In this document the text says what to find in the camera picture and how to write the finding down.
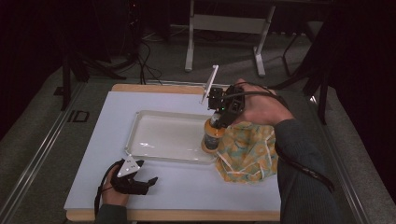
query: gray floor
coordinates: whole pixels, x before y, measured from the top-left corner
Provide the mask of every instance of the gray floor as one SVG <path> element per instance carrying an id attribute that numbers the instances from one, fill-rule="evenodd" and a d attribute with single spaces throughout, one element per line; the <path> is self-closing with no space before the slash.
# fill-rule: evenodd
<path id="1" fill-rule="evenodd" d="M 147 65 L 161 83 L 166 81 L 205 83 L 210 76 L 213 64 L 219 65 L 215 83 L 232 84 L 239 77 L 262 85 L 273 85 L 286 80 L 285 69 L 280 56 L 283 49 L 291 40 L 283 35 L 269 35 L 264 46 L 263 60 L 265 62 L 266 77 L 258 77 L 252 56 L 252 47 L 258 41 L 255 35 L 243 40 L 207 41 L 196 38 L 193 70 L 184 71 L 185 55 L 187 51 L 187 36 L 179 32 L 182 28 L 175 28 L 175 34 L 169 42 L 161 41 L 156 35 L 146 38 L 150 47 Z M 201 32 L 197 35 L 210 37 L 212 34 Z M 301 36 L 288 53 L 290 69 L 295 69 L 302 61 L 308 48 L 309 41 Z M 141 56 L 145 58 L 149 49 L 141 47 Z M 129 69 L 121 69 L 118 73 L 128 77 L 127 83 L 138 83 L 140 68 L 135 65 Z M 149 70 L 145 70 L 145 77 L 151 83 L 156 81 Z M 288 88 L 289 98 L 301 95 L 300 90 L 305 80 Z M 61 112 L 62 97 L 54 96 L 53 92 L 62 86 L 61 70 L 54 73 L 44 83 L 41 91 L 30 103 L 21 118 L 15 123 L 9 133 L 0 143 L 0 200 L 3 206 L 8 195 L 11 194 L 20 175 L 37 151 L 46 155 L 40 160 L 40 169 L 36 174 L 30 174 L 32 179 L 26 181 L 30 188 L 21 195 L 21 202 L 16 201 L 16 209 L 11 215 L 10 223 L 62 223 L 65 219 L 63 210 L 65 199 L 78 170 L 79 163 L 91 138 L 92 130 L 97 121 L 101 107 L 106 99 L 106 93 L 111 90 L 117 80 L 109 79 L 95 73 L 88 83 L 73 82 L 76 100 L 68 110 Z M 90 111 L 90 118 L 85 123 L 67 122 L 71 111 Z M 364 208 L 361 220 L 371 223 L 394 223 L 396 209 L 389 198 L 376 171 L 365 153 L 364 146 L 348 119 L 346 112 L 337 100 L 336 92 L 330 89 L 326 109 L 326 119 L 330 139 L 338 148 L 343 158 L 346 171 L 359 195 Z M 49 133 L 56 137 L 48 139 Z M 340 207 L 343 208 L 345 223 L 359 223 L 356 214 L 349 208 L 345 197 L 345 190 L 338 186 L 335 195 Z"/>

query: person's arm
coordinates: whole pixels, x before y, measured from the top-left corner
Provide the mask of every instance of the person's arm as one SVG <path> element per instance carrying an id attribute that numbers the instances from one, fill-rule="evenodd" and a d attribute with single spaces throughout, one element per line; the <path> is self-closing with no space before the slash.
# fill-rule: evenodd
<path id="1" fill-rule="evenodd" d="M 244 91 L 264 91 L 239 79 L 236 84 Z M 235 121 L 250 121 L 275 127 L 276 143 L 284 154 L 301 165 L 324 174 L 320 152 L 312 144 L 304 125 L 296 120 L 277 99 L 262 95 L 247 95 L 245 111 Z M 289 164 L 278 162 L 278 187 L 281 197 L 281 223 L 340 223 L 335 200 L 327 187 L 315 178 Z"/>
<path id="2" fill-rule="evenodd" d="M 113 167 L 106 177 L 103 185 L 102 201 L 103 204 L 95 219 L 95 224 L 126 224 L 126 204 L 129 194 L 116 192 L 111 186 L 110 180 L 118 166 Z"/>
<path id="3" fill-rule="evenodd" d="M 320 174 L 324 162 L 304 125 L 286 119 L 275 126 L 276 143 L 293 161 Z M 282 223 L 341 223 L 338 207 L 326 185 L 279 160 L 277 181 L 281 197 Z"/>

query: floral cloth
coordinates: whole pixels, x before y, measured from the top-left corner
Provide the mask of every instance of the floral cloth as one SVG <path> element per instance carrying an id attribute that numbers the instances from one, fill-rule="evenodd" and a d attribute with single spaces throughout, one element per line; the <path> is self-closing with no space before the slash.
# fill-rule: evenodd
<path id="1" fill-rule="evenodd" d="M 277 172 L 275 132 L 270 125 L 241 122 L 219 141 L 216 168 L 227 182 L 255 183 Z"/>

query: wooden table edge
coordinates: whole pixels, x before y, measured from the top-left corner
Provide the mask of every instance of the wooden table edge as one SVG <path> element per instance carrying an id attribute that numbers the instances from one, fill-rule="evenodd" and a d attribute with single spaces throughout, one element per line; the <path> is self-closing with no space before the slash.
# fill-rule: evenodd
<path id="1" fill-rule="evenodd" d="M 71 221 L 94 221 L 93 209 L 71 209 Z M 128 210 L 133 221 L 279 221 L 278 211 L 214 211 L 214 210 Z"/>
<path id="2" fill-rule="evenodd" d="M 137 85 L 137 84 L 115 84 L 112 91 L 133 91 L 133 92 L 160 92 L 178 94 L 204 94 L 204 87 L 182 86 L 182 85 Z"/>

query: table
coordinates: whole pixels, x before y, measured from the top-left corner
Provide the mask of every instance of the table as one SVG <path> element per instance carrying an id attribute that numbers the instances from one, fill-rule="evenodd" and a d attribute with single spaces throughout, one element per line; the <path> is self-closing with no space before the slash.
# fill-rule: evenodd
<path id="1" fill-rule="evenodd" d="M 260 77 L 265 76 L 264 65 L 262 62 L 262 46 L 265 37 L 267 37 L 270 28 L 271 19 L 275 12 L 275 6 L 271 5 L 265 19 L 254 18 L 235 18 L 214 15 L 202 15 L 194 13 L 194 0 L 191 0 L 190 6 L 190 25 L 189 25 L 189 45 L 187 48 L 187 57 L 185 70 L 192 70 L 192 61 L 194 53 L 194 29 L 239 32 L 260 35 L 259 44 L 253 48 L 253 54 L 256 61 L 257 72 Z"/>
<path id="2" fill-rule="evenodd" d="M 112 162 L 119 160 L 118 157 L 123 154 L 121 150 L 111 151 L 109 154 L 107 148 L 122 147 L 124 140 L 127 138 L 128 133 L 125 130 L 130 126 L 130 120 L 121 120 L 121 125 L 106 123 L 108 118 L 122 119 L 122 113 L 124 113 L 121 110 L 109 110 L 109 108 L 114 108 L 113 106 L 122 107 L 123 103 L 120 104 L 120 102 L 125 99 L 125 95 L 132 96 L 131 94 L 133 94 L 134 96 L 143 97 L 145 93 L 149 93 L 148 98 L 142 100 L 142 104 L 144 104 L 143 102 L 148 102 L 148 105 L 153 106 L 151 107 L 152 109 L 162 108 L 166 111 L 175 108 L 180 101 L 188 98 L 188 101 L 183 102 L 183 104 L 192 103 L 186 105 L 182 112 L 191 112 L 194 109 L 194 104 L 198 104 L 202 97 L 203 88 L 192 86 L 115 85 L 106 98 L 101 116 L 92 134 L 92 139 L 78 169 L 75 183 L 64 206 L 67 210 L 68 219 L 72 221 L 94 220 L 93 204 L 89 200 L 92 197 L 91 194 L 95 193 L 92 192 L 92 188 L 96 186 L 96 183 L 92 185 L 92 180 L 98 180 L 96 181 L 98 185 L 102 178 L 101 175 L 106 170 L 106 165 L 103 164 L 108 164 L 109 166 Z M 167 102 L 167 104 L 158 106 L 151 104 L 153 97 L 158 96 L 164 97 L 162 101 Z M 199 113 L 210 115 L 213 111 L 207 110 L 206 106 L 203 105 Z M 106 131 L 111 133 L 115 129 L 118 132 L 114 138 L 103 136 Z M 92 166 L 93 162 L 101 165 Z M 276 175 L 269 177 L 258 185 L 236 185 L 225 183 L 217 174 L 214 164 L 203 166 L 201 164 L 166 161 L 146 161 L 136 176 L 139 176 L 139 174 L 147 178 L 158 175 L 159 181 L 150 188 L 148 195 L 133 196 L 134 199 L 128 204 L 128 207 L 134 208 L 133 210 L 128 210 L 128 219 L 130 220 L 279 220 L 280 197 L 277 190 Z M 189 176 L 194 176 L 194 178 L 189 181 L 180 180 L 180 178 L 188 178 Z M 81 202 L 77 202 L 80 204 L 88 201 L 88 205 L 78 205 L 80 206 L 78 208 L 74 207 L 78 200 L 81 200 Z"/>

